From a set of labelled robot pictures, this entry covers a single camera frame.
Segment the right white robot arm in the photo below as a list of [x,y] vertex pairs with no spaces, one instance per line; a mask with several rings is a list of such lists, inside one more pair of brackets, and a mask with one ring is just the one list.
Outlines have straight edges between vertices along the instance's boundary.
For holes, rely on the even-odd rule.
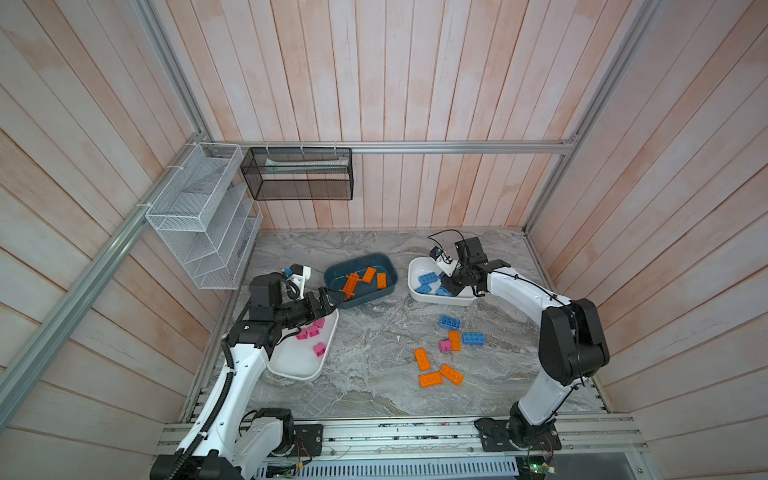
[[491,294],[534,321],[539,331],[540,371],[528,392],[510,409],[506,430],[513,445],[529,448],[549,433],[569,395],[609,363],[610,353],[597,307],[588,299],[558,295],[524,277],[503,260],[490,260],[480,239],[455,243],[457,257],[440,246],[429,257],[442,270],[441,285],[453,296],[469,289]]

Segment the orange lego brick top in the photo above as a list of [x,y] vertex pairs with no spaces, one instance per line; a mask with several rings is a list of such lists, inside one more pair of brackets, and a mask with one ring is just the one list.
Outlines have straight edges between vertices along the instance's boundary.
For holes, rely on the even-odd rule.
[[376,278],[376,275],[377,275],[377,270],[374,267],[368,267],[365,270],[361,278],[361,281],[366,284],[371,284],[373,280]]

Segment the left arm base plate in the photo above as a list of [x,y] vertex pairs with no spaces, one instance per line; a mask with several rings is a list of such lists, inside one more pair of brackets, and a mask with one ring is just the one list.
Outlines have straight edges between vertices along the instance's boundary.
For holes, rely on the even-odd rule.
[[272,453],[269,458],[314,458],[322,453],[324,426],[319,423],[299,424],[293,434]]

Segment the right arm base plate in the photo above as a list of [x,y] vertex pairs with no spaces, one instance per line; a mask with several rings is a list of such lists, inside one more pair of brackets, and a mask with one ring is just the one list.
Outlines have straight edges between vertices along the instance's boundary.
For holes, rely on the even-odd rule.
[[562,448],[554,421],[539,426],[528,425],[524,420],[511,417],[496,420],[490,417],[474,421],[484,452],[506,451],[556,451]]

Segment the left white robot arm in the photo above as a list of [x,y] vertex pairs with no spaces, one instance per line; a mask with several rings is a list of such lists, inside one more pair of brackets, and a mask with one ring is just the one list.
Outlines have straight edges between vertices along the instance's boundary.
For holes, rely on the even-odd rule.
[[290,410],[263,408],[240,430],[250,396],[275,350],[301,328],[333,314],[346,300],[340,290],[306,291],[307,266],[256,276],[250,299],[221,339],[224,365],[200,417],[176,451],[160,455],[152,479],[251,479],[270,455],[296,445]]

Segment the long orange lego stack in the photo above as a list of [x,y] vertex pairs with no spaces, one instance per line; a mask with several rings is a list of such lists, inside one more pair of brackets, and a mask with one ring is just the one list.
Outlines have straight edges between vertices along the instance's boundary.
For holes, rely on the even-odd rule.
[[346,276],[346,282],[342,288],[342,292],[346,295],[346,299],[350,300],[355,296],[357,285],[360,283],[361,277],[357,272],[353,272]]

